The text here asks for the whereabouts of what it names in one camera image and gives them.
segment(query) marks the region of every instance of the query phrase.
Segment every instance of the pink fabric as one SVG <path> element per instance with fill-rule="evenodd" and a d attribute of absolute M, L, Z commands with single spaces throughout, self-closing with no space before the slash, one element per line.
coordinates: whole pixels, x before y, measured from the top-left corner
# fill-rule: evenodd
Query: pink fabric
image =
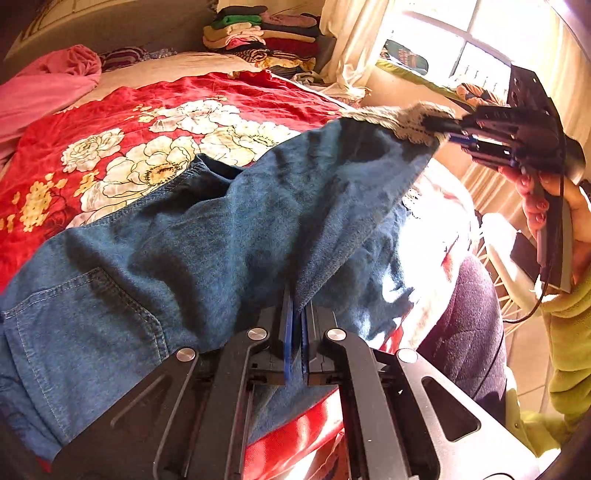
<path fill-rule="evenodd" d="M 233 48 L 239 47 L 240 45 L 246 45 L 248 43 L 250 42 L 248 40 L 244 40 L 244 38 L 233 38 L 226 45 L 226 50 L 231 50 Z"/>
<path fill-rule="evenodd" d="M 0 168 L 31 123 L 73 104 L 94 89 L 99 78 L 98 55 L 75 45 L 40 57 L 0 85 Z"/>
<path fill-rule="evenodd" d="M 305 15 L 269 15 L 269 12 L 261 13 L 261 19 L 264 23 L 272 25 L 283 25 L 285 27 L 313 27 L 316 25 L 316 19 Z"/>

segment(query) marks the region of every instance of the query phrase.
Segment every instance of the green folded cloth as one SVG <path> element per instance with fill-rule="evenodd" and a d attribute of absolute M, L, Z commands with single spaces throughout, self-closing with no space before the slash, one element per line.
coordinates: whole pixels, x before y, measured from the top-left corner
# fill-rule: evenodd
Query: green folded cloth
<path fill-rule="evenodd" d="M 214 30 L 221 30 L 226 28 L 228 25 L 241 22 L 249 22 L 253 25 L 260 25 L 262 21 L 260 15 L 227 15 L 221 20 L 216 20 L 213 22 L 212 28 Z"/>

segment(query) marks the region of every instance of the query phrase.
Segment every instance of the denim pocket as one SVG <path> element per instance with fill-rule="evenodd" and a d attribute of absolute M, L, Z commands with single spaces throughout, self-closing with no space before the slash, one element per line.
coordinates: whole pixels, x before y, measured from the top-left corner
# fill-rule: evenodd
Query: denim pocket
<path fill-rule="evenodd" d="M 78 435 L 168 356 L 162 326 L 101 268 L 5 314 L 22 383 L 56 438 Z"/>

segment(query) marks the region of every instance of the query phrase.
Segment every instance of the metal screw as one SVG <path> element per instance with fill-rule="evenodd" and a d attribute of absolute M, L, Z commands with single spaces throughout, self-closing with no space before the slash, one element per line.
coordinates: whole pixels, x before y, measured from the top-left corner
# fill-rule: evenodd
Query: metal screw
<path fill-rule="evenodd" d="M 340 342 L 341 340 L 345 339 L 347 334 L 340 328 L 331 328 L 328 332 L 326 332 L 326 336 L 335 342 Z"/>
<path fill-rule="evenodd" d="M 418 360 L 417 353 L 414 350 L 411 350 L 410 348 L 401 348 L 398 351 L 397 355 L 400 361 L 404 362 L 405 364 L 413 364 L 416 363 Z"/>
<path fill-rule="evenodd" d="M 263 340 L 267 337 L 267 331 L 264 328 L 252 328 L 248 330 L 250 340 Z"/>
<path fill-rule="evenodd" d="M 190 362 L 195 358 L 195 350 L 192 348 L 181 348 L 177 352 L 177 360 L 179 362 Z"/>

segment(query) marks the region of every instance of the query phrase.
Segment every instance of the beige lace cuff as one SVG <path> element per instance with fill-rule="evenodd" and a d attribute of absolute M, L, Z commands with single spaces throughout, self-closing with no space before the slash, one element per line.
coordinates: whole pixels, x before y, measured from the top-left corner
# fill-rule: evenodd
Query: beige lace cuff
<path fill-rule="evenodd" d="M 431 145 L 435 138 L 439 140 L 440 144 L 448 139 L 446 134 L 427 132 L 424 129 L 421 123 L 425 115 L 454 118 L 450 108 L 430 102 L 416 103 L 409 108 L 366 106 L 343 110 L 341 114 L 361 122 L 370 122 L 389 128 L 400 140 L 409 140 L 412 143 L 424 145 Z"/>

